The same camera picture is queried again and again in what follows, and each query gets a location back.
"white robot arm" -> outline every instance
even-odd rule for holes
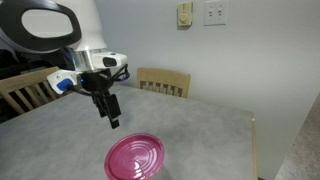
[[[49,75],[51,87],[91,96],[100,116],[119,126],[120,108],[109,88],[130,76],[127,56],[107,51],[94,0],[0,0],[0,17],[0,39],[16,51],[44,54],[66,47],[75,71]],[[110,68],[120,69],[112,75]],[[74,88],[78,78],[86,91]]]

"light switch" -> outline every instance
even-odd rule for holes
[[[178,26],[192,25],[193,3],[178,4]]]
[[[228,0],[206,1],[204,25],[224,25],[227,23]]]

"pink plastic bowl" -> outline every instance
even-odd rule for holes
[[[148,180],[160,170],[163,160],[160,139],[150,134],[132,134],[113,145],[104,170],[110,180]]]

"chair backrest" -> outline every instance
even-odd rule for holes
[[[0,94],[19,114],[61,97],[48,84],[47,76],[59,70],[47,68],[0,80]]]
[[[191,75],[163,69],[138,68],[137,80],[140,89],[187,98]]]

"table surface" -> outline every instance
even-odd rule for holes
[[[90,97],[69,94],[0,125],[0,179],[107,179],[109,149],[132,133],[161,139],[154,180],[251,180],[252,113],[121,85],[120,127]]]

